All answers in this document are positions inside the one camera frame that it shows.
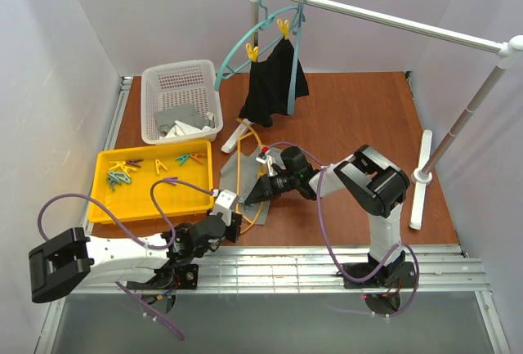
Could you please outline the grey underwear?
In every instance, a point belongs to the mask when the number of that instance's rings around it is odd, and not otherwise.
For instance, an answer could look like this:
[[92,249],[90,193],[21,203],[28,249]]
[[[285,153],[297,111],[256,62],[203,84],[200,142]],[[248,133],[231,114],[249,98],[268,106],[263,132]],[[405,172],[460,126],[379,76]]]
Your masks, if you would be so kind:
[[[258,171],[262,167],[257,161],[257,154],[260,152],[256,148],[249,156],[242,153],[242,173],[241,173],[241,196],[239,198],[247,198],[248,194],[253,189],[258,179]],[[229,157],[220,171],[220,190],[230,190],[236,193],[236,154]],[[240,213],[250,219],[254,218],[260,203],[245,205],[239,203]]]

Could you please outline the yellow hanger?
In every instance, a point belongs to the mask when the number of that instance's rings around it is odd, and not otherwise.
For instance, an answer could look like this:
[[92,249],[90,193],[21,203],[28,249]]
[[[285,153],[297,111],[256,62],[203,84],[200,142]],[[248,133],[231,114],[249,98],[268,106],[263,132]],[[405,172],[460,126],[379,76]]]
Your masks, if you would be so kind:
[[[241,196],[241,190],[242,190],[242,185],[241,185],[241,173],[242,173],[242,151],[241,151],[241,142],[242,140],[246,139],[246,138],[249,138],[249,137],[253,137],[256,142],[257,142],[257,146],[260,148],[260,150],[262,150],[262,147],[264,146],[262,144],[262,141],[260,139],[260,137],[258,136],[257,132],[253,129],[252,125],[250,124],[249,121],[247,121],[247,119],[237,119],[237,122],[244,127],[244,130],[245,130],[245,133],[243,133],[242,135],[238,135],[236,137],[236,194],[238,196]],[[247,224],[247,226],[245,228],[242,228],[240,229],[240,232],[239,232],[239,235],[242,236],[244,234],[246,234],[247,232],[249,232],[251,229],[253,229],[257,223],[257,221],[259,220],[261,214],[262,214],[262,211],[263,209],[267,207],[269,208],[270,207],[270,203],[268,201],[262,201],[259,205],[258,205],[258,208],[257,208],[257,211],[254,215],[254,218],[253,219],[250,219],[249,217],[246,217],[246,216],[242,216],[242,222],[245,222]]]

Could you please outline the grey-blue hanger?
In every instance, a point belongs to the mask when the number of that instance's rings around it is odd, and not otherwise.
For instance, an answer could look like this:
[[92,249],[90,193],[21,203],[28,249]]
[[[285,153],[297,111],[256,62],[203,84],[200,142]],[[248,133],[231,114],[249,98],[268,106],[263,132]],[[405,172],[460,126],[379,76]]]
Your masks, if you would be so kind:
[[293,62],[291,67],[290,84],[288,90],[287,115],[293,115],[295,110],[299,51],[302,37],[302,22],[304,21],[304,5],[305,0],[300,0],[299,5],[297,7],[296,20],[293,22],[293,35],[295,36],[295,47],[293,51]]

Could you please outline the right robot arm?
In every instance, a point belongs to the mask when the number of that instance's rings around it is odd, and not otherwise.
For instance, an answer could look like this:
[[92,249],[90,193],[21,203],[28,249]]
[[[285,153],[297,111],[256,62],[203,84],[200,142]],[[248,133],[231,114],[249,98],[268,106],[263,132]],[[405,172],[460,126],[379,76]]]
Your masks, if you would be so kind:
[[400,238],[400,215],[409,189],[406,174],[389,159],[368,145],[336,164],[315,169],[307,160],[311,155],[298,146],[288,144],[281,151],[282,166],[272,161],[269,146],[264,147],[257,161],[267,173],[258,178],[244,203],[261,203],[292,190],[305,199],[321,200],[340,190],[348,190],[367,213],[371,244],[367,264],[370,273],[347,279],[362,283],[379,276],[391,278],[405,262],[404,245]]

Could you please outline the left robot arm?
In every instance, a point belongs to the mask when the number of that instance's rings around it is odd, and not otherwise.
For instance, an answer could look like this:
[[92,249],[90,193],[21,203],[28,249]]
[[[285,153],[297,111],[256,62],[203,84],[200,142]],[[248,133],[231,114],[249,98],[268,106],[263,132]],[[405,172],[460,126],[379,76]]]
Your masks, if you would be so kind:
[[196,289],[196,259],[216,251],[225,240],[239,238],[242,217],[209,214],[195,224],[182,223],[174,232],[145,238],[145,246],[126,239],[105,239],[75,227],[29,252],[31,299],[53,302],[74,289],[124,282],[130,290]]

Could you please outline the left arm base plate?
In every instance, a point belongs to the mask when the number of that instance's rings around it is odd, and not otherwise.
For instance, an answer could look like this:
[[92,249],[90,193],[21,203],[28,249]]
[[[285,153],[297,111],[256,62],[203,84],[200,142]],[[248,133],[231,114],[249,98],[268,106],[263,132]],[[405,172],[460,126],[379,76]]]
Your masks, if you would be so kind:
[[196,289],[198,277],[199,266],[188,264],[177,268],[156,270],[154,276],[145,283],[129,280],[126,287],[135,290]]

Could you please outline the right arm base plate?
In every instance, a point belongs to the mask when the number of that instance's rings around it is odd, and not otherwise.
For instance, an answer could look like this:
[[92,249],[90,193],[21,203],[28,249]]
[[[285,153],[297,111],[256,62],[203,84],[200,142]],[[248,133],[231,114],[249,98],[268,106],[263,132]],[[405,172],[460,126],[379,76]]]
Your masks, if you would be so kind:
[[[367,262],[343,263],[344,271],[354,278],[367,276],[373,268]],[[417,272],[412,262],[405,262],[390,278],[383,278],[379,274],[365,282],[353,282],[343,278],[345,289],[412,289],[415,286]]]

